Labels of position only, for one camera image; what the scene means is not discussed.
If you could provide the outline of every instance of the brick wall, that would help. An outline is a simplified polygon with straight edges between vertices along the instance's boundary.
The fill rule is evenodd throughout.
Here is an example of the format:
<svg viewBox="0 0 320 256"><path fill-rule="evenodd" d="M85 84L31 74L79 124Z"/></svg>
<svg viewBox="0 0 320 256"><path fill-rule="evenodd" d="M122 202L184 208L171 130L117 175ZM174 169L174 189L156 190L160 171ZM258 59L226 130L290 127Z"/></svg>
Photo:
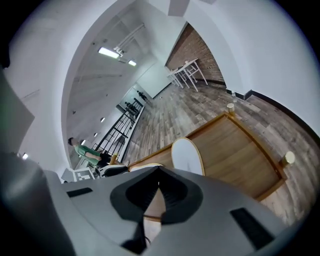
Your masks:
<svg viewBox="0 0 320 256"><path fill-rule="evenodd" d="M174 46L165 65L170 70L174 70L179 66L183 66L185 61L192 61L196 58L198 58L197 64L206 79L221 82L225 81L206 43L195 29L188 24ZM195 73L194 77L196 79L202 79L200 72Z"/></svg>

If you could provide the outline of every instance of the white ceiling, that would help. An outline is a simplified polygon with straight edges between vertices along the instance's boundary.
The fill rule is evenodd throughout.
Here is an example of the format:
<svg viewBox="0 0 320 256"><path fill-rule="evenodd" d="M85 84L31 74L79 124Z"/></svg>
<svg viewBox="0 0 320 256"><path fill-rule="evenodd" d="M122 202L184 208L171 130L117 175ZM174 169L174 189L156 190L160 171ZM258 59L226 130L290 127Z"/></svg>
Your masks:
<svg viewBox="0 0 320 256"><path fill-rule="evenodd" d="M103 123L100 123L99 114L108 101L108 91L116 86L122 76L135 69L127 64L134 60L139 61L149 52L149 43L146 30L142 29L135 35L135 39L124 48L123 58L117 59L98 53L100 47L109 50L120 43L131 31L141 25L138 13L130 5L116 15L96 36L87 50L73 80L67 110L67 136L86 139L90 145L94 141L93 134L99 132ZM71 162L78 161L71 157Z"/></svg>

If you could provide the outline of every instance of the cable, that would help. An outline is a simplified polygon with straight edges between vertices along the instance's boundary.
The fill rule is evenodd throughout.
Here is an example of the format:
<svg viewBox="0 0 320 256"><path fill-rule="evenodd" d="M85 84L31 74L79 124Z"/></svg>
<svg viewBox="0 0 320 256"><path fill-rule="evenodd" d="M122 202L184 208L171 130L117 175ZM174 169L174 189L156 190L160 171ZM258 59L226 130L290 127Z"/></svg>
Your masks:
<svg viewBox="0 0 320 256"><path fill-rule="evenodd" d="M146 236L144 236L144 237L145 237L145 239L147 239L147 241L149 242L149 245L151 245L150 239L149 239L148 237L146 237Z"/></svg>

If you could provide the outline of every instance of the green shirt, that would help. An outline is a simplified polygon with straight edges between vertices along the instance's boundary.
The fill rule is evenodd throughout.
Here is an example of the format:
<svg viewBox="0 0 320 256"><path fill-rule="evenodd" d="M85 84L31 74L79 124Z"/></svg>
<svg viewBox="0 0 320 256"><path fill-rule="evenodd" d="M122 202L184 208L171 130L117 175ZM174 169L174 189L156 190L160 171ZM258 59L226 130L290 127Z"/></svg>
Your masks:
<svg viewBox="0 0 320 256"><path fill-rule="evenodd" d="M91 157L87 157L86 153L89 152L92 155L100 157L100 153L99 152L94 151L93 149L88 148L87 146L82 146L82 145L75 146L74 149L75 149L75 152L77 152L79 156L81 156L82 158L86 159L88 162L90 162L94 166L96 166L98 164L99 161L97 159L91 158Z"/></svg>

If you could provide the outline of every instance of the wooden floor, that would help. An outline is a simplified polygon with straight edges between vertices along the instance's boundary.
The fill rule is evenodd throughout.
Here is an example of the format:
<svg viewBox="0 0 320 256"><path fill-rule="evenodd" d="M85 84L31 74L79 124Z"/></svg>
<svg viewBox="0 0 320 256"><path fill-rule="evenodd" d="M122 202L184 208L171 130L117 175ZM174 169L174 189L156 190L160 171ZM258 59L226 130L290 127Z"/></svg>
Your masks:
<svg viewBox="0 0 320 256"><path fill-rule="evenodd" d="M222 85L197 83L199 92L169 85L147 106L135 128L123 162L136 162L202 126L233 102ZM273 153L276 160L293 151L296 162L286 167L288 180L262 201L284 223L304 217L320 186L320 149L291 118L269 103L251 96L236 99L236 116Z"/></svg>

